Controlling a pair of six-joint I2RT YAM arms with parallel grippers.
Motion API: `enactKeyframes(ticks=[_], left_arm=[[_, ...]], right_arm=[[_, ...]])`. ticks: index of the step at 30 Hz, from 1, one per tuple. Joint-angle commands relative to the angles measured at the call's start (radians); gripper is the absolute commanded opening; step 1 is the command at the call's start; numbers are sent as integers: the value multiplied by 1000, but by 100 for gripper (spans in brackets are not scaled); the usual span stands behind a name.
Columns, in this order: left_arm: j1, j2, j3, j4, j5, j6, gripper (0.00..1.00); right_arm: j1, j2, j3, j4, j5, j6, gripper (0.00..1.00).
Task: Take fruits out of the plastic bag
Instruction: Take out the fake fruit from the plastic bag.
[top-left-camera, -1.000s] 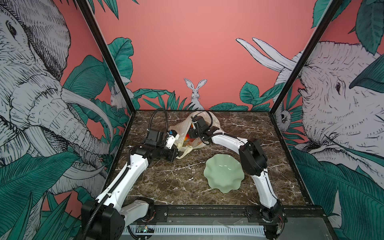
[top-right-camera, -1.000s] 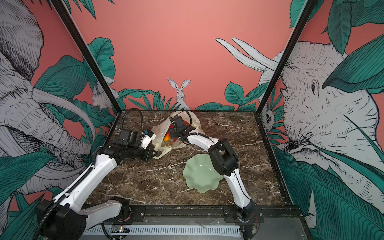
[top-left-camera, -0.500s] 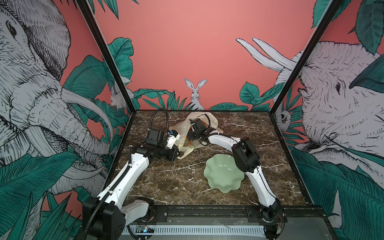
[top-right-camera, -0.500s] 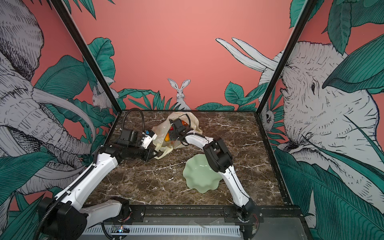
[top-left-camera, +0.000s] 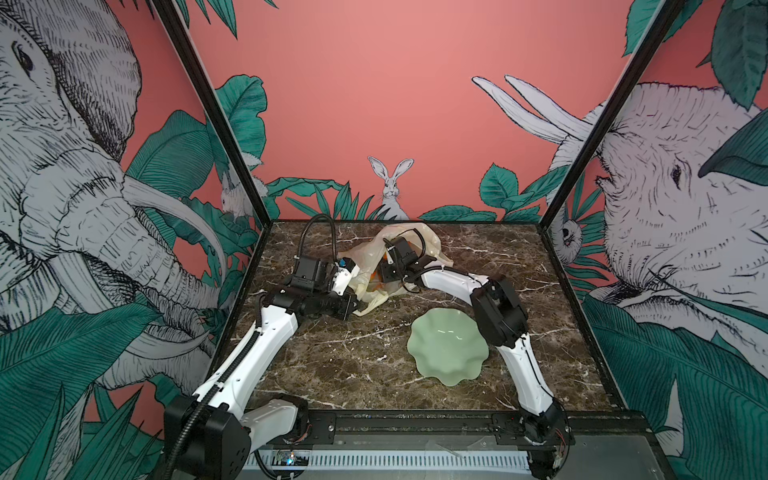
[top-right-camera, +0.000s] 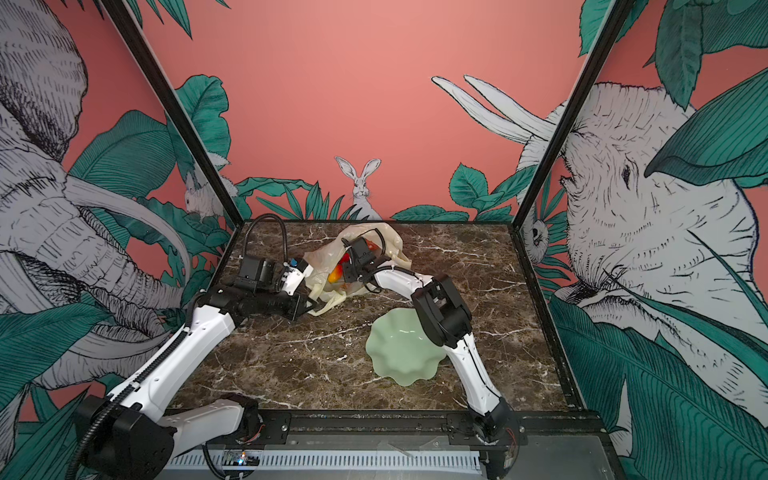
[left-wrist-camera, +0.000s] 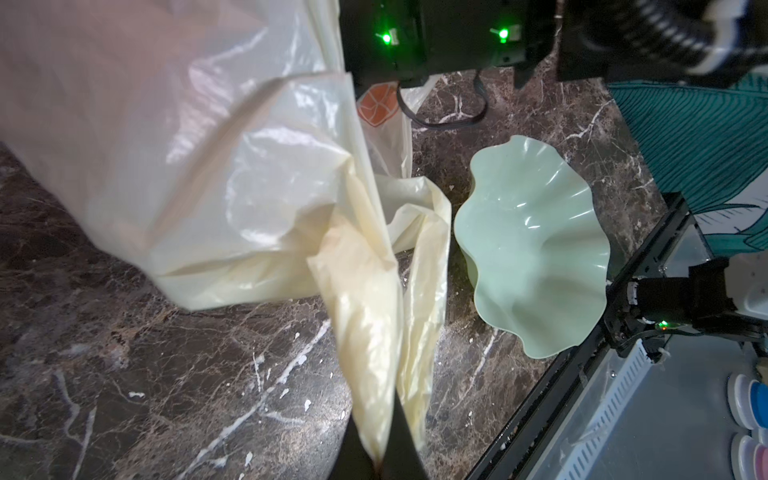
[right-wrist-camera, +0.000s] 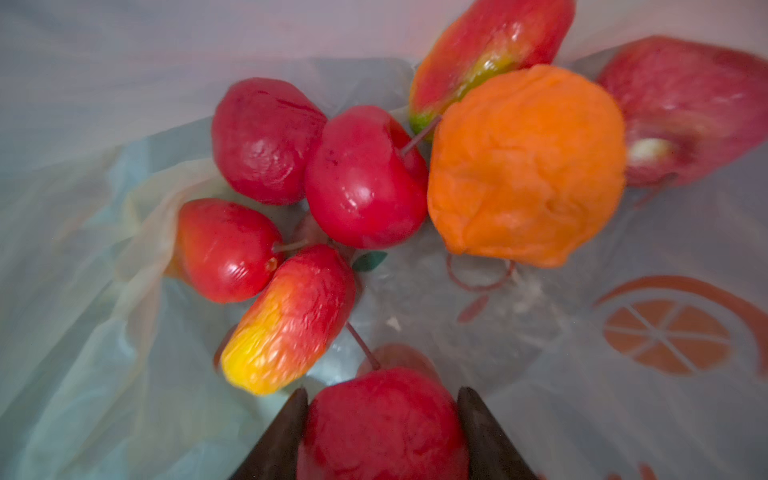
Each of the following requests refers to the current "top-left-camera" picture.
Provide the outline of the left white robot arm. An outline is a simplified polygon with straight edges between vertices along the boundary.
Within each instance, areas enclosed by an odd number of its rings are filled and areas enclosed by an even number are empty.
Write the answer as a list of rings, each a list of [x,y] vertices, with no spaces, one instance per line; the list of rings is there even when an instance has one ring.
[[[158,476],[235,479],[250,457],[274,439],[302,442],[310,431],[304,400],[278,397],[248,411],[247,403],[301,321],[348,319],[363,307],[351,289],[306,292],[280,287],[267,294],[258,319],[224,363],[191,395],[179,395],[164,412],[164,463]]]

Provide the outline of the translucent cream plastic bag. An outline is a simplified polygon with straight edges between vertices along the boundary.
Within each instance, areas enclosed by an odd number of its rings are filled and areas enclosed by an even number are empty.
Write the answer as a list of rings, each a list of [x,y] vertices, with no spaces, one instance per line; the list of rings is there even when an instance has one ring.
[[[362,317],[384,304],[390,297],[409,293],[414,283],[403,283],[398,272],[395,253],[390,246],[404,239],[418,260],[426,255],[447,266],[454,262],[442,251],[437,234],[424,223],[399,223],[386,225],[372,240],[360,243],[340,253],[341,258],[353,260],[360,271],[352,278],[349,287],[361,304],[354,311]]]

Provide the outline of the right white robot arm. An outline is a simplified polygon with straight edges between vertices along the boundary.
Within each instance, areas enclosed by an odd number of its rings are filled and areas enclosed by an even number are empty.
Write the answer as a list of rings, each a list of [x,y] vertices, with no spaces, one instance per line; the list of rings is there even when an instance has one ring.
[[[534,355],[528,314],[506,276],[467,273],[431,256],[410,263],[385,258],[376,272],[385,283],[438,290],[470,304],[479,333],[496,348],[514,382],[525,438],[533,445],[572,441],[565,409],[544,380]]]

